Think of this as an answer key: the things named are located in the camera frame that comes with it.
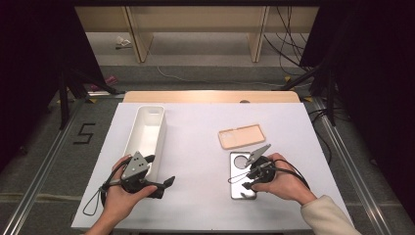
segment sleeve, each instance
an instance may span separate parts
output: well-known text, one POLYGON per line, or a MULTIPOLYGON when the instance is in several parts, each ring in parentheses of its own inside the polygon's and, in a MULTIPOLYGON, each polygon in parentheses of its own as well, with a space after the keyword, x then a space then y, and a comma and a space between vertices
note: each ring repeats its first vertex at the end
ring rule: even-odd
POLYGON ((360 234, 329 196, 322 196, 303 205, 301 215, 314 233, 318 235, 360 234))

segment floor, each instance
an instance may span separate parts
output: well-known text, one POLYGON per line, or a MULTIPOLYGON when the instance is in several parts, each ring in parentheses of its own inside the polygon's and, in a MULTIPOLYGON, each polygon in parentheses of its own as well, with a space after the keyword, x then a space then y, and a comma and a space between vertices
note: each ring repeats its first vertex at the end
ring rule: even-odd
MULTIPOLYGON (((115 48, 118 46, 118 36, 129 39, 128 33, 88 33, 104 76, 116 75, 119 81, 114 87, 119 90, 269 90, 284 85, 286 78, 295 78, 296 74, 302 73, 302 70, 288 60, 282 58, 280 61, 280 56, 266 41, 262 46, 260 61, 252 63, 246 35, 243 33, 156 33, 151 53, 146 63, 142 64, 136 62, 132 49, 115 48), (168 81, 168 85, 161 85, 160 81, 164 81, 163 84, 168 81)), ((306 35, 295 35, 299 46, 305 43, 302 37, 306 39, 306 35)), ((267 34, 267 38, 276 48, 281 48, 282 43, 277 35, 267 34)), ((290 59, 297 59, 293 47, 285 45, 283 52, 290 59)), ((314 98, 313 102, 305 100, 308 98, 309 82, 299 85, 295 91, 304 98, 303 103, 307 110, 312 112, 318 110, 321 99, 314 98)), ((88 175, 91 174, 100 153, 100 146, 105 140, 116 105, 122 99, 99 98, 87 103, 74 101, 70 107, 75 118, 67 133, 59 131, 58 99, 56 97, 51 102, 49 114, 45 114, 25 144, 28 153, 16 156, 0 174, 0 228, 6 228, 20 201, 24 199, 23 195, 27 195, 27 189, 32 187, 33 178, 44 166, 43 161, 56 153, 50 167, 45 167, 41 172, 46 177, 34 195, 31 210, 23 216, 24 223, 19 231, 20 234, 81 233, 70 228, 71 220, 88 183, 88 175), (85 136, 78 135, 81 128, 85 132, 93 133, 89 144, 73 144, 85 141, 85 136), (57 146, 54 141, 59 135, 64 136, 64 142, 62 146, 54 149, 57 146)), ((342 106, 341 99, 337 100, 336 105, 342 106)), ((313 120, 315 115, 310 115, 310 119, 313 120)), ((367 208, 361 201, 362 196, 348 176, 342 150, 335 145, 333 135, 330 134, 333 129, 326 124, 324 117, 317 118, 316 132, 322 137, 321 146, 327 158, 331 158, 330 169, 355 227, 362 234, 415 234, 413 222, 383 175, 370 162, 370 153, 346 111, 337 111, 336 121, 335 130, 340 133, 348 156, 354 162, 357 173, 369 192, 365 197, 373 199, 375 206, 381 210, 386 224, 383 228, 387 232, 380 232, 379 226, 371 220, 373 217, 368 215, 367 208)), ((131 233, 117 231, 115 234, 131 233)))

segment hand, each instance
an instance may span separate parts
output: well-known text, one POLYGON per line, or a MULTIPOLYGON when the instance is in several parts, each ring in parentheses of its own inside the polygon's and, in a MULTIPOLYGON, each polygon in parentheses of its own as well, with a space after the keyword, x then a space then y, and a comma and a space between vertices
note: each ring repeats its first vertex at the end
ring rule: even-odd
MULTIPOLYGON (((124 156, 113 166, 113 170, 124 160, 130 158, 124 156)), ((121 179, 122 167, 115 173, 113 179, 121 179)), ((127 218, 134 206, 142 199, 147 198, 157 190, 157 186, 151 185, 143 188, 135 194, 125 192, 120 185, 111 186, 107 193, 104 211, 100 218, 86 234, 109 234, 123 219, 127 218)))
MULTIPOLYGON (((270 161, 285 160, 280 154, 273 154, 268 156, 270 161)), ((275 162, 278 168, 284 168, 295 171, 289 164, 282 161, 275 162)), ((274 179, 268 183, 256 183, 252 187, 258 192, 269 192, 284 200, 294 200, 304 205, 316 199, 314 194, 295 176, 276 171, 274 179)))

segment orange phone case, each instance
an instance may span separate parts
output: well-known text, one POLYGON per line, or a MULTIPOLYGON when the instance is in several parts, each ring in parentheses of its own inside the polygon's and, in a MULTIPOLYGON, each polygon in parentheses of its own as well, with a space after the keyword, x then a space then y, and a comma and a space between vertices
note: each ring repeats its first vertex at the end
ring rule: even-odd
POLYGON ((219 141, 223 149, 236 149, 265 141, 259 124, 242 126, 219 131, 219 141))

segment white tray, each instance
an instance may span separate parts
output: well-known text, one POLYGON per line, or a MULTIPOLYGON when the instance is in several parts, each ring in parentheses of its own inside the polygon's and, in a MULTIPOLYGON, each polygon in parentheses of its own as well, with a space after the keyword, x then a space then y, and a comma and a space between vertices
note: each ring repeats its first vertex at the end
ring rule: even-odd
POLYGON ((165 130, 163 107, 142 106, 138 109, 124 155, 134 156, 139 151, 143 157, 156 156, 146 176, 149 181, 157 182, 165 130))

